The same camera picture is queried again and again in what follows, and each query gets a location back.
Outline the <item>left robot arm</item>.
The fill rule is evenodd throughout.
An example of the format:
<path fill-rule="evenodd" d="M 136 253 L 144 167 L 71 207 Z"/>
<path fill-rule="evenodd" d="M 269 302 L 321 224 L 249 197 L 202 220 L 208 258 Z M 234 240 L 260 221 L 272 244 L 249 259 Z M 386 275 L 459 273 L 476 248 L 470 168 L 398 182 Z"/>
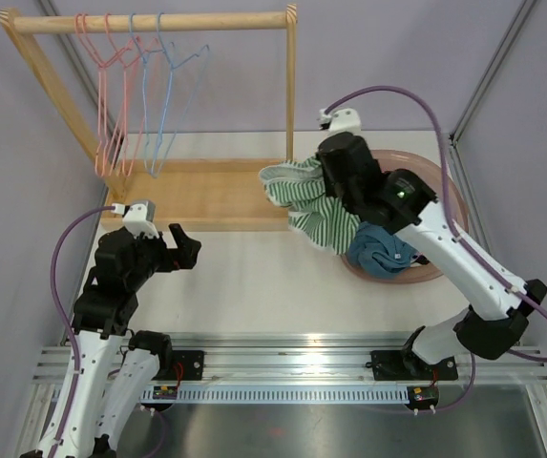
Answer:
<path fill-rule="evenodd" d="M 95 264 L 74 303 L 73 344 L 53 416 L 30 457 L 115 457 L 120 435 L 151 380 L 181 373 L 169 335 L 129 335 L 137 292 L 156 273 L 190 270 L 200 241 L 180 225 L 148 237 L 125 228 L 99 239 Z"/>

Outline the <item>pink wire hanger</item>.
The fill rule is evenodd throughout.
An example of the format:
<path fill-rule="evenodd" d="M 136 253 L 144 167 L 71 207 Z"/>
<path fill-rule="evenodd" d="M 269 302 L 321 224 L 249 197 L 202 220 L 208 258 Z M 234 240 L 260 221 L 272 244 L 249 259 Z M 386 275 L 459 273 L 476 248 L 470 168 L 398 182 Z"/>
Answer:
<path fill-rule="evenodd" d="M 87 52 L 88 56 L 96 66 L 96 109 L 97 109 L 97 146 L 95 148 L 95 173 L 99 177 L 110 177 L 116 174 L 119 177 L 127 177 L 132 169 L 127 167 L 126 146 L 123 144 L 127 135 L 127 76 L 124 76 L 124 95 L 121 111 L 116 118 L 116 124 L 109 131 L 109 109 L 108 109 L 108 71 L 116 64 L 126 69 L 125 55 L 133 49 L 133 45 L 127 42 L 124 46 L 118 47 L 109 30 L 110 14 L 104 16 L 105 33 L 113 53 L 110 57 L 104 58 L 90 38 L 87 31 L 88 14 L 81 12 L 74 16 L 74 33 L 78 42 Z"/>

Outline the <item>green white striped tank top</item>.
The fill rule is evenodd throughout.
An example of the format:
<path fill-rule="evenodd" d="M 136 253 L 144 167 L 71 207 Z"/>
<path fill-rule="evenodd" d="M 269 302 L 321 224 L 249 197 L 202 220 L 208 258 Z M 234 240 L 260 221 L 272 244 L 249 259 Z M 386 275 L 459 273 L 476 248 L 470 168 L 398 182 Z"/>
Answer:
<path fill-rule="evenodd" d="M 264 167 L 259 180 L 266 198 L 288 212 L 292 231 L 306 236 L 319 249 L 345 254 L 359 219 L 339 199 L 326 194 L 322 164 L 316 156 Z"/>

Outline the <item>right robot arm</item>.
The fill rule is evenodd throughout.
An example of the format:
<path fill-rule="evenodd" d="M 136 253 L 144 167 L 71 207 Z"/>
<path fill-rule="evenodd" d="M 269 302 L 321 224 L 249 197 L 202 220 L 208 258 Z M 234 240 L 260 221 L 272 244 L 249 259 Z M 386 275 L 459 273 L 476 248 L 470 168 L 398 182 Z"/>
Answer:
<path fill-rule="evenodd" d="M 417 328 L 394 358 L 374 362 L 391 380 L 427 380 L 442 361 L 465 350 L 486 360 L 506 353 L 525 332 L 547 286 L 525 281 L 495 262 L 453 221 L 444 203 L 411 170 L 384 171 L 366 141 L 343 132 L 325 139 L 316 157 L 326 193 L 360 221 L 408 243 L 468 300 L 458 315 Z"/>

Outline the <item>blue tank top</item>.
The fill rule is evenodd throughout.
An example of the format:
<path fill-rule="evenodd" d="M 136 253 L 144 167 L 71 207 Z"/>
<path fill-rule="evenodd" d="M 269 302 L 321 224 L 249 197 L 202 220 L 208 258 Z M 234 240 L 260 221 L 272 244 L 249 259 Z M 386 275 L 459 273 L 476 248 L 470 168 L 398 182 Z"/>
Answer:
<path fill-rule="evenodd" d="M 409 269 L 417 250 L 381 226 L 361 222 L 345 256 L 350 265 L 379 280 L 393 280 Z"/>

